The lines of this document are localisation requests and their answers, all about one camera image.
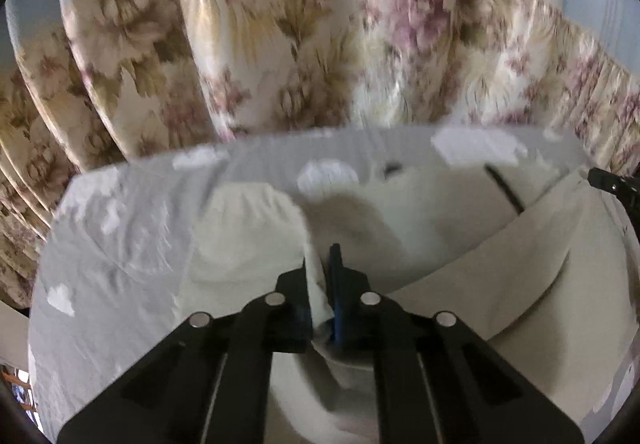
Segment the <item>gray ironing board cover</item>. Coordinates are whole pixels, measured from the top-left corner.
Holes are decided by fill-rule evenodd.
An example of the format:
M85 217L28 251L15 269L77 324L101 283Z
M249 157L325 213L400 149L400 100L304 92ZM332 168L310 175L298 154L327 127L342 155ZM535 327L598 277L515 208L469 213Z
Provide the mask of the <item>gray ironing board cover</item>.
M43 249L31 309L30 373L46 435L55 442L74 413L174 328L191 228L220 183L268 182L295 197L327 180L365 183L390 164L504 163L516 155L569 168L589 163L572 134L533 127L320 129L202 145L76 177ZM587 442L637 376L638 336L580 422Z

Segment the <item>folded fabric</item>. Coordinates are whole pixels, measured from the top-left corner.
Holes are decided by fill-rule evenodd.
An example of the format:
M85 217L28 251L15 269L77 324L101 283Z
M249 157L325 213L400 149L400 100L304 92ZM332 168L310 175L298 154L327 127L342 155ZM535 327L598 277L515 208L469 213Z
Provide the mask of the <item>folded fabric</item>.
M300 205L265 184L223 186L194 228L180 317L237 312L304 258L314 348L274 355L273 397L311 442L375 442L371 363L334 357L324 323L332 312L319 255L338 242L372 288L409 312L455 312L580 421L638 329L629 287L637 248L625 246L610 198L579 171L561 177L530 163L498 173L521 215L482 167L412 169Z

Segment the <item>curtain fold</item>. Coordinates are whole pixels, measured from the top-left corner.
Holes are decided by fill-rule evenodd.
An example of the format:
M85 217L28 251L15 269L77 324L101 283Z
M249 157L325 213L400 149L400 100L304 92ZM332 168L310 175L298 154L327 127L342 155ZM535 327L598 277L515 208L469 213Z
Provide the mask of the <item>curtain fold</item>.
M640 161L640 85L547 0L71 0L0 77L0 289L78 172L323 126L529 123Z

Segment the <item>black stripe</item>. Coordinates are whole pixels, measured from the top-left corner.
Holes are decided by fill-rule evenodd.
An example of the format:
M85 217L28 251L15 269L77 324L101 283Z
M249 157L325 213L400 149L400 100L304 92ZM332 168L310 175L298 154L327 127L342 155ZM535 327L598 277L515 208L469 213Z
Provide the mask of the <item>black stripe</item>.
M498 188L503 191L503 193L507 196L509 202L511 202L513 208L518 212L518 215L520 215L524 211L524 206L522 205L522 202L520 201L518 196L513 193L513 190L509 187L507 182L502 178L500 173L493 166L485 164L484 169L492 177L492 179L494 179L495 183L498 185Z

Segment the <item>floral curtain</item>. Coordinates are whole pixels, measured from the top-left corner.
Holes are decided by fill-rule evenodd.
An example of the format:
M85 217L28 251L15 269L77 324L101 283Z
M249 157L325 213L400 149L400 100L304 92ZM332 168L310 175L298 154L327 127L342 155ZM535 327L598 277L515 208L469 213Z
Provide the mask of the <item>floral curtain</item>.
M76 0L0 82L0 290L30 303L78 172L265 132L453 121L572 129L640 161L639 80L545 0Z

